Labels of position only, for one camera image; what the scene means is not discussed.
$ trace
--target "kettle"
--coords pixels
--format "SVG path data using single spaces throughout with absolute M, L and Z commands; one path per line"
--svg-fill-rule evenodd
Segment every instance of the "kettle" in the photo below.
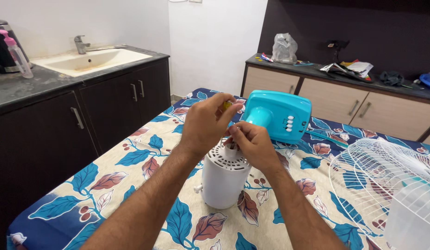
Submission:
M 30 67 L 33 65 L 28 60 L 27 55 L 25 54 L 24 50 L 22 49 L 22 46 L 20 45 L 18 38 L 16 38 L 16 35 L 14 34 L 12 28 L 8 25 L 7 21 L 0 20 L 0 29 L 4 29 L 8 31 L 8 36 L 13 38 L 16 42 L 19 48 L 22 50 L 23 55 L 25 56 L 25 59 L 27 60 Z M 16 66 L 15 61 L 12 58 L 12 55 L 8 51 L 8 46 L 3 40 L 3 35 L 0 34 L 0 73 L 12 73 L 12 72 L 19 72 L 19 68 Z

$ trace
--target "white wire fan guard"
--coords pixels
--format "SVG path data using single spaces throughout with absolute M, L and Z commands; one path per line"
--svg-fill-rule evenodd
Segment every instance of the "white wire fan guard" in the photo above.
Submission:
M 375 139 L 338 156 L 329 179 L 347 215 L 382 249 L 430 249 L 430 158 Z

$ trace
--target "hand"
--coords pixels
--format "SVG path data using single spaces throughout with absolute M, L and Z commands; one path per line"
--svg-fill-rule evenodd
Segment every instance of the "hand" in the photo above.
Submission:
M 211 150 L 226 132 L 232 117 L 242 108 L 242 104 L 237 103 L 222 112 L 223 103 L 227 100 L 236 102 L 231 94 L 216 93 L 193 104 L 187 112 L 178 146 L 200 159 Z
M 231 137 L 224 145 L 235 141 L 246 160 L 264 175 L 283 168 L 265 127 L 242 121 L 230 126 L 225 135 Z

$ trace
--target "white sink basin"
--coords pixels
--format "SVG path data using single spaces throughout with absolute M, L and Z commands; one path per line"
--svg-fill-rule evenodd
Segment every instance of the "white sink basin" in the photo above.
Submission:
M 112 48 L 91 51 L 84 55 L 76 52 L 49 58 L 36 58 L 31 62 L 71 77 L 78 77 L 149 57 L 152 56 L 126 49 Z

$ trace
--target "black granite countertop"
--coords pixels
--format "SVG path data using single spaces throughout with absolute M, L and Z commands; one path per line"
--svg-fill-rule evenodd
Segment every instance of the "black granite countertop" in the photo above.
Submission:
M 384 90 L 391 93 L 402 94 L 402 95 L 430 100 L 430 89 L 428 88 L 428 86 L 424 84 L 415 84 L 415 83 L 412 83 L 411 81 L 405 81 L 405 85 L 411 86 L 412 88 L 386 86 L 378 79 L 378 76 L 376 76 L 376 79 L 373 79 L 374 80 L 373 83 L 365 83 L 362 81 L 353 80 L 348 77 L 339 76 L 339 75 L 334 75 L 334 77 L 331 77 L 326 73 L 316 69 L 320 67 L 319 64 L 314 64 L 310 66 L 294 66 L 294 65 L 278 63 L 278 62 L 268 62 L 264 59 L 262 61 L 259 61 L 257 58 L 255 58 L 257 56 L 261 56 L 261 54 L 257 53 L 253 55 L 251 58 L 249 58 L 246 61 L 246 63 L 284 70 L 284 71 L 288 71 L 296 74 L 306 75 L 306 77 L 309 77 L 309 76 L 318 77 L 318 78 L 323 78 L 330 81 L 338 81 L 338 82 L 358 85 L 366 88 L 379 89 L 379 90 Z
M 109 69 L 93 72 L 79 77 L 70 77 L 68 75 L 46 69 L 35 65 L 31 71 L 34 77 L 27 79 L 22 77 L 21 73 L 0 74 L 0 109 L 17 103 L 28 103 L 30 99 L 46 94 L 47 92 L 59 90 L 62 88 L 72 87 L 75 84 L 84 83 L 87 80 L 96 77 L 102 77 L 123 69 L 136 65 L 145 64 L 151 61 L 170 57 L 169 55 L 153 52 L 150 50 L 128 46 L 131 51 L 150 55 L 152 57 L 118 65 Z

